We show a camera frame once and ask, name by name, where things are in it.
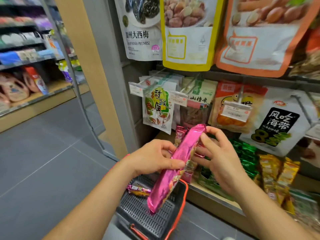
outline green leaf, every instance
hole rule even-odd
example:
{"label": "green leaf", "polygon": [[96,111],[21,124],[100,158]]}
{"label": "green leaf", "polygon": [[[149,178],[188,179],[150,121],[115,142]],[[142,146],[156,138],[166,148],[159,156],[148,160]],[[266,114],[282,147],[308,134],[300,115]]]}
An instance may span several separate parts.
{"label": "green leaf", "polygon": [[306,0],[289,0],[286,4],[286,6],[300,6],[303,4]]}

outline brand logo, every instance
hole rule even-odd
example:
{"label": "brand logo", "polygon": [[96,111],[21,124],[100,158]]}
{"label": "brand logo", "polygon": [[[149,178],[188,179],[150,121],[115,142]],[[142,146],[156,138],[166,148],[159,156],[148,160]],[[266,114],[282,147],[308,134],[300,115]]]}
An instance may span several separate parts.
{"label": "brand logo", "polygon": [[279,106],[285,106],[286,105],[285,102],[282,102],[282,101],[279,101],[279,100],[274,101],[273,103],[276,104],[276,105],[279,105]]}

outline orange snack bag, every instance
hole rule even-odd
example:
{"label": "orange snack bag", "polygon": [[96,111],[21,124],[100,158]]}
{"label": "orange snack bag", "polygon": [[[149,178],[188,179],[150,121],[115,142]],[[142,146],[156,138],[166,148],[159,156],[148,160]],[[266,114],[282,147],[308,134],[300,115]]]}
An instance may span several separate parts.
{"label": "orange snack bag", "polygon": [[227,129],[232,132],[245,133],[250,130],[252,125],[252,119],[255,117],[256,109],[263,102],[263,97],[268,91],[267,88],[255,85],[244,85],[242,104],[252,106],[252,111],[246,122],[235,120],[229,117],[225,117],[222,114],[224,101],[234,101],[238,100],[238,93],[240,92],[242,84],[233,83],[230,81],[220,81],[218,83],[214,107],[211,110],[209,124],[221,128]]}
{"label": "orange snack bag", "polygon": [[228,0],[217,67],[252,76],[282,76],[319,8],[320,0]]}

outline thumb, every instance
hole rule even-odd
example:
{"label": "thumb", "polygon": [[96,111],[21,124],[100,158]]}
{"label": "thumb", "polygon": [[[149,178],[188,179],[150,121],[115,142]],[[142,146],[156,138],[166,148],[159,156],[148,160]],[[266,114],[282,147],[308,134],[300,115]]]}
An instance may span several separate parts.
{"label": "thumb", "polygon": [[215,156],[221,148],[215,144],[205,133],[202,133],[200,136],[202,144]]}
{"label": "thumb", "polygon": [[163,158],[161,160],[161,169],[182,169],[186,163],[182,160]]}

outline price tag holder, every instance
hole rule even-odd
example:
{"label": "price tag holder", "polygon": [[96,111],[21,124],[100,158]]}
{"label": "price tag holder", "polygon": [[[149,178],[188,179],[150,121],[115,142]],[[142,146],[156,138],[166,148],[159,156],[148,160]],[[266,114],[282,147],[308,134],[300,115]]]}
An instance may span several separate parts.
{"label": "price tag holder", "polygon": [[224,101],[221,115],[235,120],[246,122],[251,112],[251,106],[236,102]]}
{"label": "price tag holder", "polygon": [[143,88],[140,84],[129,82],[130,93],[143,98]]}
{"label": "price tag holder", "polygon": [[314,123],[306,132],[305,137],[320,141],[320,122]]}
{"label": "price tag holder", "polygon": [[170,100],[175,104],[186,107],[188,103],[188,95],[177,91],[170,91]]}

